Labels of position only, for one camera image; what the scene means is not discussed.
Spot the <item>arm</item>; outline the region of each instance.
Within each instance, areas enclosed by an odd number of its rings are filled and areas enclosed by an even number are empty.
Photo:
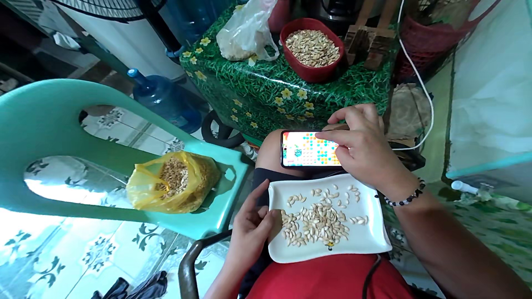
[[[345,119],[349,131],[316,137],[340,144],[336,155],[346,171],[375,186],[391,201],[402,201],[419,181],[393,153],[374,105],[335,112],[329,123]],[[526,284],[498,256],[460,224],[428,192],[409,205],[394,207],[410,247],[430,275],[450,295],[469,298],[531,298]]]
[[[246,272],[257,261],[277,216],[267,206],[256,207],[257,198],[268,189],[265,180],[247,197],[235,216],[231,242],[222,270],[204,299],[236,299]]]

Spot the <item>electric fan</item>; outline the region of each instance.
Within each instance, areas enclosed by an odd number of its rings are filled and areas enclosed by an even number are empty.
[[[127,23],[146,19],[167,49],[167,56],[179,64],[177,38],[159,14],[167,0],[51,0],[77,12],[96,18]]]

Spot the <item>phone screen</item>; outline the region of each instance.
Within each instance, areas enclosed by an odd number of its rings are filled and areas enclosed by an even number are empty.
[[[337,143],[317,139],[315,132],[283,132],[283,166],[340,166]]]

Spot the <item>red oval bowl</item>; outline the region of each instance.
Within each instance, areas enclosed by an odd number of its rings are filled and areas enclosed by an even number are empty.
[[[297,60],[288,47],[285,46],[285,41],[292,32],[303,29],[320,30],[327,37],[329,37],[329,39],[332,40],[332,42],[340,51],[340,57],[338,60],[326,67],[319,68],[307,67],[303,63],[299,62],[299,60]],[[298,76],[301,77],[301,79],[309,83],[319,83],[327,80],[334,73],[336,66],[338,66],[338,63],[340,60],[342,60],[342,57],[344,57],[344,42],[329,28],[327,28],[327,26],[316,19],[301,18],[286,24],[281,30],[281,43],[282,50],[285,53],[286,61],[288,61],[290,67],[297,73]]]

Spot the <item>beaded bracelet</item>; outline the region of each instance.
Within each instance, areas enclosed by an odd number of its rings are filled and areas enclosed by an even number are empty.
[[[398,206],[398,205],[407,205],[409,204],[414,198],[418,198],[420,194],[423,194],[423,192],[421,190],[423,190],[423,188],[425,188],[425,181],[422,180],[421,178],[418,178],[419,180],[419,188],[416,189],[414,191],[414,194],[410,195],[407,199],[401,201],[401,202],[393,202],[391,200],[389,200],[388,198],[386,198],[386,196],[384,197],[384,201],[391,205],[391,206]]]

